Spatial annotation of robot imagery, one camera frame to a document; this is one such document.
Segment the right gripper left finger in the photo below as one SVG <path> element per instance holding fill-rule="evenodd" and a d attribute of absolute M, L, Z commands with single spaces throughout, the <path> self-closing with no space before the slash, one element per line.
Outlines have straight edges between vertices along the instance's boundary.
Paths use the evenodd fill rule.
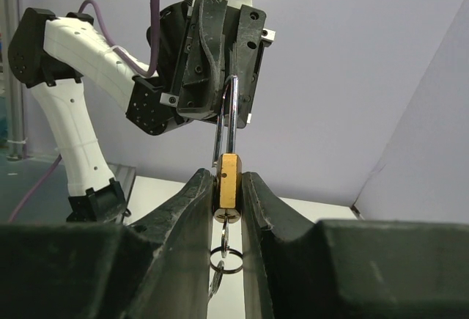
<path fill-rule="evenodd" d="M 3 318 L 205 318 L 215 182 L 197 170 L 132 225 L 1 227 Z"/>

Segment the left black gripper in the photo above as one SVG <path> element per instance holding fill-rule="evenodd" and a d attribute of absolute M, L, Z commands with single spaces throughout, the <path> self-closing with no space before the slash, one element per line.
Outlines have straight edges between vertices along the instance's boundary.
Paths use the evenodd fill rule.
<path fill-rule="evenodd" d="M 178 96 L 177 113 L 190 120 L 214 121 L 221 110 L 224 82 L 239 80 L 237 127 L 252 112 L 267 38 L 267 14 L 227 0 L 184 0 L 161 14 L 159 73 Z"/>

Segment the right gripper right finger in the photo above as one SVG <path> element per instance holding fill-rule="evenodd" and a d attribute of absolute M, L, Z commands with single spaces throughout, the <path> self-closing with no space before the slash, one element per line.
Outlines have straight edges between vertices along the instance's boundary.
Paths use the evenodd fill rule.
<path fill-rule="evenodd" d="M 308 220 L 242 177 L 247 318 L 466 318 L 468 227 Z"/>

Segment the padlock keys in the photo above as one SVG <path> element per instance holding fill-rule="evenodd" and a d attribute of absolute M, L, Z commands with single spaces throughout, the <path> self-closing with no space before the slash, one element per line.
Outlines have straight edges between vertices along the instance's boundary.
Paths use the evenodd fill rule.
<path fill-rule="evenodd" d="M 236 249 L 232 249 L 229 246 L 229 220 L 230 220 L 230 216 L 227 213 L 225 213 L 224 214 L 223 226 L 222 226 L 222 229 L 221 229 L 221 245 L 219 247 L 213 249 L 210 252 L 210 255 L 214 255 L 215 253 L 220 252 L 221 253 L 221 260 L 218 262 L 217 265 L 214 265 L 213 263 L 210 263 L 210 267 L 211 267 L 211 269 L 214 270 L 214 274 L 213 274 L 213 279 L 212 279 L 212 281 L 210 283 L 210 287 L 209 287 L 208 301 L 210 301 L 213 298 L 213 296 L 219 291 L 223 276 L 225 274 L 227 274 L 227 275 L 236 274 L 236 273 L 240 272 L 243 268 L 243 266 L 240 265 L 239 267 L 237 267 L 235 269 L 228 269 L 228 270 L 225 269 L 224 260 L 227 258 L 227 256 L 229 254 L 233 254 L 233 255 L 239 257 L 240 259 L 243 258 L 243 254 L 241 252 L 239 252 Z"/>

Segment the brass padlock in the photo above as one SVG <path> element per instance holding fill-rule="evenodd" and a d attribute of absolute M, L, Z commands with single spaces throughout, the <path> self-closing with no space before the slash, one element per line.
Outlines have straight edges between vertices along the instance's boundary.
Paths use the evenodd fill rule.
<path fill-rule="evenodd" d="M 241 217 L 238 191 L 242 162 L 235 152 L 239 106 L 239 78 L 230 75 L 225 82 L 221 110 L 217 117 L 213 167 L 216 168 L 214 217 L 234 224 Z"/>

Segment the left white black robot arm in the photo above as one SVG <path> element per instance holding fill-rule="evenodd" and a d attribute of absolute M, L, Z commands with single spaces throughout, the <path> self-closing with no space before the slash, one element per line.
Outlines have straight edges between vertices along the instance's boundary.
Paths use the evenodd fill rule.
<path fill-rule="evenodd" d="M 71 221 L 110 222 L 128 213 L 86 107 L 83 77 L 105 90 L 126 118 L 158 136 L 194 120 L 247 126 L 262 57 L 276 33 L 264 11 L 227 0 L 184 0 L 159 13 L 158 66 L 143 77 L 109 44 L 94 18 L 28 8 L 8 48 L 14 77 L 43 109 L 67 174 Z"/>

